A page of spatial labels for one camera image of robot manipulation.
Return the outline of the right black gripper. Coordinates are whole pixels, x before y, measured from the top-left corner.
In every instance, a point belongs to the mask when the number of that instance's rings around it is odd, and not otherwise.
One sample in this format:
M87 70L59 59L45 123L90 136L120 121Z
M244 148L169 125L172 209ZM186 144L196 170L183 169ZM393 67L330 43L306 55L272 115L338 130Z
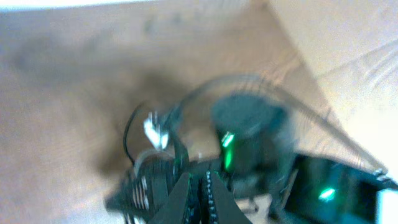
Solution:
M109 212L119 212L126 223L148 223L166 203L187 168L187 157L155 159L138 172L127 170L119 188L105 200Z

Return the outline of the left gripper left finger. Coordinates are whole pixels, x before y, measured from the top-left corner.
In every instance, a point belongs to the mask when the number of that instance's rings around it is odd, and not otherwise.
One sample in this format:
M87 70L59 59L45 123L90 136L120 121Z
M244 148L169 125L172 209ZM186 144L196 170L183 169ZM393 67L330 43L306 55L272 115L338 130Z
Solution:
M171 191L166 203L148 224L190 223L190 174L183 173Z

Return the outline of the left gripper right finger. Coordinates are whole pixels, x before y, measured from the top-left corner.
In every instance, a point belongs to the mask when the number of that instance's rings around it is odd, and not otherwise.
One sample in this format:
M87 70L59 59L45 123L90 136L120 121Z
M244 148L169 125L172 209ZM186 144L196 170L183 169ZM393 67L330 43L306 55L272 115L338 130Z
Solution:
M204 224L251 224L217 172L208 170L201 179L201 222Z

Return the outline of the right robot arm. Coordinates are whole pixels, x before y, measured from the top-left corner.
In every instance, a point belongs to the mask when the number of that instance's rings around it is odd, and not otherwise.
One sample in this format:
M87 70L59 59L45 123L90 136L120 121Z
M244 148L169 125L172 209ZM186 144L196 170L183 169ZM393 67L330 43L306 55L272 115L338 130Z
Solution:
M144 125L174 157L134 163L105 201L126 223L249 223L262 196L271 197L265 218L277 223L376 223L379 194L397 190L379 170L295 153L288 109L247 93L213 104L220 153L190 160L178 135L182 110L152 114Z

